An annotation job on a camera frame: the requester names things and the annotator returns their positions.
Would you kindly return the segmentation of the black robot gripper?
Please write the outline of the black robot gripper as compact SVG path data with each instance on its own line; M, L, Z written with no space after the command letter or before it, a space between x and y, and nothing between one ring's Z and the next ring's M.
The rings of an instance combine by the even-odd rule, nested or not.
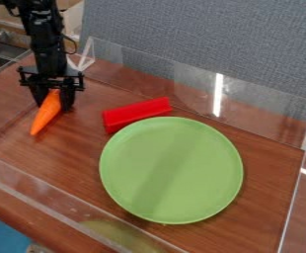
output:
M50 88L60 88L60 106L62 110L68 112L75 101L75 91L84 90L83 72L70 66L67 66L64 72L55 77L40 74L36 66L19 66L18 72L20 74L20 85L31 86L30 90L38 106L40 107L43 105L50 93Z

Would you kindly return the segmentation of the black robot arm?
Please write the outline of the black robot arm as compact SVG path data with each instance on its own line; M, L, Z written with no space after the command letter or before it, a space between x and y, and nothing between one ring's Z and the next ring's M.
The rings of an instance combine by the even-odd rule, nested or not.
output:
M31 38L35 66L20 66L20 85L28 86L38 106L46 101L51 89L59 92L60 108L67 112L75 101L75 92L84 90L83 72L67 64L70 52L62 32L63 17L55 0L0 0L11 16L23 22Z

